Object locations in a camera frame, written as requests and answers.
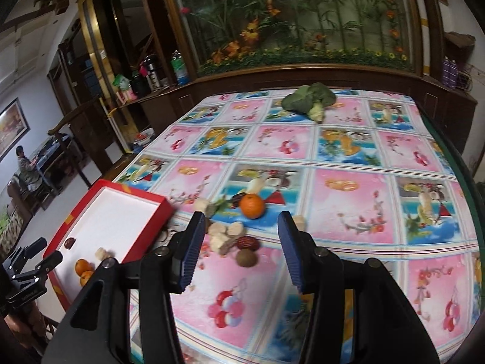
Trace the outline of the red jujube date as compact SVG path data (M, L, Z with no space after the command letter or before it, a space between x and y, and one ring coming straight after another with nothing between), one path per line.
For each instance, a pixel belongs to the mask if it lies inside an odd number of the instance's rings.
M239 250L247 249L250 251L257 251L261 247L261 244L257 238L244 236L236 241L236 247L238 247Z

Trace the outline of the brown round longan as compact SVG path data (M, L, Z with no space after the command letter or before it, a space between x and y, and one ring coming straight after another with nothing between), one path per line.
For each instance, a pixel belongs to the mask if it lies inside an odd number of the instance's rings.
M250 249L242 249L236 254L235 261L240 267L250 268L258 263L258 255Z

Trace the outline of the small orange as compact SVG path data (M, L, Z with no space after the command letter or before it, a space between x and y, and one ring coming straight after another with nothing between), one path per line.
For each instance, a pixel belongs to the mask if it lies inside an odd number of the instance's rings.
M259 219L266 211L266 203L257 194L249 193L241 198L239 208L248 219Z
M94 268L87 260L79 259L75 262L74 270L75 273L81 277L85 272L93 272Z

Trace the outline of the white cut chunk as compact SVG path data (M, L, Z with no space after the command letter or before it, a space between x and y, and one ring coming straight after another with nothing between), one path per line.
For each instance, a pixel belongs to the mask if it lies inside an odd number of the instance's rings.
M95 257L98 261L104 261L111 256L111 253L105 250L103 247L99 247L95 252Z

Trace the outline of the black thermos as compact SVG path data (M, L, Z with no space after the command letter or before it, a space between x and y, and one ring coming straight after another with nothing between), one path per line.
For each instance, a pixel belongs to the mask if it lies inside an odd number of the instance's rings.
M158 66L156 62L156 58L154 55L146 56L144 59L144 67L147 71L147 76L150 81L150 86L153 91L156 91L161 88L161 84L159 81L158 76Z

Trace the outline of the red white-lined box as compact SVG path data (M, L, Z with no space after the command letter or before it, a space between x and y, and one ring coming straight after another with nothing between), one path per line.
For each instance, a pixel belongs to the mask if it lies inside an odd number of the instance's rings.
M98 266L95 252L99 247L120 263L139 260L173 213L164 196L98 180L62 222L43 255L55 250L62 253L62 262L48 276L62 308L67 310L81 291L74 270L77 260ZM70 250L63 245L68 238L75 238Z

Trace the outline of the glass flower display cabinet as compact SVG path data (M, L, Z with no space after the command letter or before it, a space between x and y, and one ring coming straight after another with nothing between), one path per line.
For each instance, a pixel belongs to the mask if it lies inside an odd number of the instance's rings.
M189 72L353 64L421 72L415 0L165 0Z

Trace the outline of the dark wooden chair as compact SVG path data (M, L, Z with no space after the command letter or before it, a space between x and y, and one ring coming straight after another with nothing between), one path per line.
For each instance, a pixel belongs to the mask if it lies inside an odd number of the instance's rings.
M84 184L87 185L87 188L91 188L93 182L84 174L80 161L75 158L73 152L61 138L61 131L65 127L72 132L74 139L79 142L89 159L95 163L96 168L100 171L100 178L113 180L114 174L126 161L127 152L122 148L119 136L104 110L104 96L98 94L89 101L81 103L48 130L48 135L58 140L70 165L77 171ZM116 144L122 152L117 161L111 160L106 151L112 144Z

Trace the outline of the framed landscape painting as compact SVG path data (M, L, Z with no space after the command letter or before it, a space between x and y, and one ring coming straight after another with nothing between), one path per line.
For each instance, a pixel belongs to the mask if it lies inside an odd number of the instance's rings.
M0 115L0 159L11 151L16 143L30 131L18 98L9 103Z

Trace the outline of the fruit pattern tablecloth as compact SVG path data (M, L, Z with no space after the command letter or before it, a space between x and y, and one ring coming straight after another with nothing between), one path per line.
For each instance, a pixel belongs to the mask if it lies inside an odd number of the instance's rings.
M168 126L117 182L165 196L160 237L215 203L186 291L172 298L187 363L296 363L313 303L292 285L277 233L289 211L316 244L347 261L379 259L442 361L482 310L479 198L458 155L408 96L339 90L323 123L285 111L284 89L212 95ZM248 219L241 198L266 203ZM258 263L236 241L260 241Z

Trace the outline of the large orange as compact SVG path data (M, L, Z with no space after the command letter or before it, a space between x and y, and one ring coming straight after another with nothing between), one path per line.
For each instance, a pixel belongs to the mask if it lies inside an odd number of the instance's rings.
M81 275L80 277L81 287L84 287L88 283L93 273L94 273L93 271L87 270Z

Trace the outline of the beige cut chunk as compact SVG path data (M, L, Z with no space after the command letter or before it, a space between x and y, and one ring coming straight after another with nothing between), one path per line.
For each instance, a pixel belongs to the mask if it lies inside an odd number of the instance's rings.
M210 219L217 211L218 206L215 203L205 199L197 198L193 203L193 210L201 212L207 219Z

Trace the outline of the seated person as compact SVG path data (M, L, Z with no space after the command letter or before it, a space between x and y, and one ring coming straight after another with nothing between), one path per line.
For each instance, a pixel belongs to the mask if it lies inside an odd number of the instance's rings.
M24 148L22 146L16 147L16 156L21 179L29 191L37 191L41 187L43 179L36 168L35 162L30 161L25 156Z

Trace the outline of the green plastic bottle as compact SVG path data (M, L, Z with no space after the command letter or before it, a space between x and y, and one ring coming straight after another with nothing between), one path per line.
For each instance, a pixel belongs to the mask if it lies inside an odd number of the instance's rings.
M186 85L190 81L187 67L183 61L182 54L178 50L173 51L171 63L173 70L180 86Z

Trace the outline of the green bok choy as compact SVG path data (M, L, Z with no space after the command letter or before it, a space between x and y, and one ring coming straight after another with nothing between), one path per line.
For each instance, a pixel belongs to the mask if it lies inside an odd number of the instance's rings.
M336 95L321 82L301 86L281 101L281 107L300 115L306 115L315 123L323 123L326 108L336 103Z

